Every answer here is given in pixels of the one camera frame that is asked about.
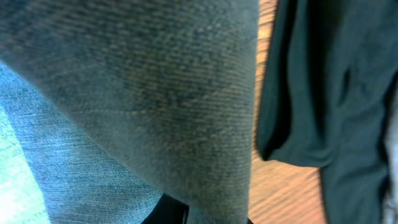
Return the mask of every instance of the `wood surface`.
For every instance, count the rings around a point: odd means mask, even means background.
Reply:
[[[260,0],[256,118],[275,7],[276,0]],[[316,168],[264,162],[253,151],[251,172],[249,218],[254,224],[326,223]]]

